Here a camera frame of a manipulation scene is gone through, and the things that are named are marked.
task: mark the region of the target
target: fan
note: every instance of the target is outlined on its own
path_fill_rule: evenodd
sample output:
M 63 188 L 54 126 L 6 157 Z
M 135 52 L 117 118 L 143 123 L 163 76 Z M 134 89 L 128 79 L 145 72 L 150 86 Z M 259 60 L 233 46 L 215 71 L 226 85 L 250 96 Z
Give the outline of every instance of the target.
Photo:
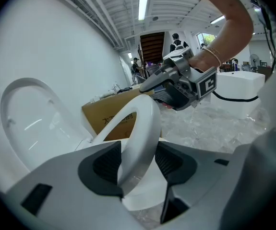
M 259 57 L 255 54 L 250 55 L 251 71 L 256 72 L 258 63 L 260 62 Z

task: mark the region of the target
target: white toilet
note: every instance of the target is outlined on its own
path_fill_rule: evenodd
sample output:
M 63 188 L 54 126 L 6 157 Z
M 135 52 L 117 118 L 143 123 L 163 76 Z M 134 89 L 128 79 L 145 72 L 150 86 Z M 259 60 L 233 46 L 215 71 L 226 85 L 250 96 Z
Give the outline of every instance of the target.
M 127 181 L 123 204 L 128 210 L 141 210 L 163 202 L 167 187 L 153 155 L 160 134 L 160 112 L 149 96 L 140 95 L 130 101 L 94 140 L 42 81 L 17 79 L 5 89 L 0 102 L 4 132 L 29 172 L 53 157 L 102 143 L 132 112 L 137 113 L 137 118 L 131 137 L 121 140 L 123 167 L 119 170 L 119 181 Z M 146 172 L 133 172 L 139 159 L 151 162 Z M 132 178 L 138 183 L 136 187 Z

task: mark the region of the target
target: wooden staircase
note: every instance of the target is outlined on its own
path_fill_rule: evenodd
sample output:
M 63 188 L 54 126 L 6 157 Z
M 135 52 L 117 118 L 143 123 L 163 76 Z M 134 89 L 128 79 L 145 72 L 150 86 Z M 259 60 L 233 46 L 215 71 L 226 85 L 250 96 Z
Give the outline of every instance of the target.
M 165 33 L 153 33 L 148 35 L 143 35 L 140 37 L 143 60 L 145 63 L 153 62 L 158 63 L 162 60 L 162 49 L 163 42 L 165 38 Z

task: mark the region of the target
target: cardboard box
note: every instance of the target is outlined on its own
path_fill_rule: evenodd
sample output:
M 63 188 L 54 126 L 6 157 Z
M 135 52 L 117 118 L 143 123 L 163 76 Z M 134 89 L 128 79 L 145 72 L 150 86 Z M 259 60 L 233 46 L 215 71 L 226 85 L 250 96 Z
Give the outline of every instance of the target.
M 88 119 L 94 131 L 99 134 L 103 128 L 112 120 L 112 118 L 134 97 L 140 95 L 139 88 L 117 95 L 106 97 L 94 103 L 85 104 L 82 107 L 84 115 Z M 129 138 L 134 123 L 136 121 L 136 113 L 132 113 L 125 117 L 106 137 L 105 140 L 116 140 Z

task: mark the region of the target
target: toilet lid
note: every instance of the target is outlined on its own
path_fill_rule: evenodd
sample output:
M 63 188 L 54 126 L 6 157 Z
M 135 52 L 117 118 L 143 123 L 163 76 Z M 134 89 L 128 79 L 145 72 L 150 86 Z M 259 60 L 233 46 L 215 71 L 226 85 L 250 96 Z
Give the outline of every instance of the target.
M 13 150 L 29 170 L 75 151 L 86 139 L 60 99 L 36 79 L 18 79 L 6 88 L 0 117 Z

